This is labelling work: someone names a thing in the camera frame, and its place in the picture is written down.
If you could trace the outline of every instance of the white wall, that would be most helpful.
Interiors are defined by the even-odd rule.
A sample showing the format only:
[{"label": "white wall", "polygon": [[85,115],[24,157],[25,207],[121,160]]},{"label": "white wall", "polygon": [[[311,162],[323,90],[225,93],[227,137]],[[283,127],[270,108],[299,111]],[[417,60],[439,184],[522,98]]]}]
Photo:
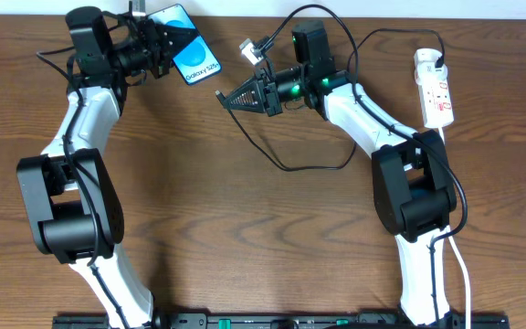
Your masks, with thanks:
[{"label": "white wall", "polygon": [[[526,19],[526,0],[146,0],[147,12],[176,2],[195,16],[286,16],[301,5],[316,3],[343,17]],[[0,14],[64,15],[83,5],[113,13],[124,12],[128,6],[126,0],[0,0]],[[302,14],[325,16],[315,9]]]}]

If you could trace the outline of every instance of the green light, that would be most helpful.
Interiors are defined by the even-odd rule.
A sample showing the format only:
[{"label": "green light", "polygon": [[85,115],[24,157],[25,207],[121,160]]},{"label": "green light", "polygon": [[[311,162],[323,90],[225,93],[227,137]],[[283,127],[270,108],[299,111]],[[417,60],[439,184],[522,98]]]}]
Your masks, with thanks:
[{"label": "green light", "polygon": [[294,95],[297,95],[300,93],[300,85],[295,85],[291,87],[291,93]]}]

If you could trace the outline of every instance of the wooden surface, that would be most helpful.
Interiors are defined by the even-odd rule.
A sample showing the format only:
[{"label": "wooden surface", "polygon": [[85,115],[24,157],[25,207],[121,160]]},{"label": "wooden surface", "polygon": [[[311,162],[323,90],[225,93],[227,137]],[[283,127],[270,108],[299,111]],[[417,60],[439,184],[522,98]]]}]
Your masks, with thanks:
[{"label": "wooden surface", "polygon": [[[469,201],[457,241],[473,308],[504,311],[512,328],[526,328],[526,22],[345,22],[357,39],[378,27],[428,27],[446,40],[456,115],[447,152]],[[125,213],[124,246],[157,303],[213,313],[395,308],[399,259],[374,212],[368,157],[358,153],[337,172],[280,172],[216,100],[215,90],[229,92],[252,74],[238,45],[272,33],[280,19],[195,23],[223,72],[194,87],[174,72],[130,89],[104,155]],[[343,67],[350,44],[334,22],[326,27]],[[271,52],[280,69],[295,63],[287,31]],[[77,274],[37,251],[16,181],[17,161],[40,153],[68,107],[66,82],[34,53],[68,44],[61,16],[0,16],[0,328],[49,328],[57,313],[102,312]],[[361,52],[371,97],[415,127],[423,124],[413,80],[418,47],[437,44],[383,35]],[[339,164],[352,145],[314,111],[237,117],[289,165]],[[445,271],[450,304],[463,310],[448,246]]]}]

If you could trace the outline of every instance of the power socket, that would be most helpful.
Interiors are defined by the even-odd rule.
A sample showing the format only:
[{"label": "power socket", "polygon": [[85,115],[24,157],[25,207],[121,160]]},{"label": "power socket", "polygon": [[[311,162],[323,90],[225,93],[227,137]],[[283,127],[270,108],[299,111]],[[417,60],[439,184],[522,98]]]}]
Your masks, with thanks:
[{"label": "power socket", "polygon": [[441,56],[441,52],[430,48],[421,48],[414,55],[421,113],[424,126],[430,129],[445,127],[454,121],[447,85],[447,66],[444,64],[436,68],[436,61]]}]

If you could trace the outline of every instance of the blue device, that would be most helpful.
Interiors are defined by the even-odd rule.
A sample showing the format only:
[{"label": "blue device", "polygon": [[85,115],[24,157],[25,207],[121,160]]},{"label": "blue device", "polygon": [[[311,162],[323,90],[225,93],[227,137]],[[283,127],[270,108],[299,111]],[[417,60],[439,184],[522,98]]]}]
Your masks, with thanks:
[{"label": "blue device", "polygon": [[[156,24],[196,29],[190,16],[179,4],[171,5],[150,14],[148,18]],[[174,57],[174,65],[189,85],[212,77],[222,69],[218,59],[216,59],[200,32],[198,32],[198,37]]]}]

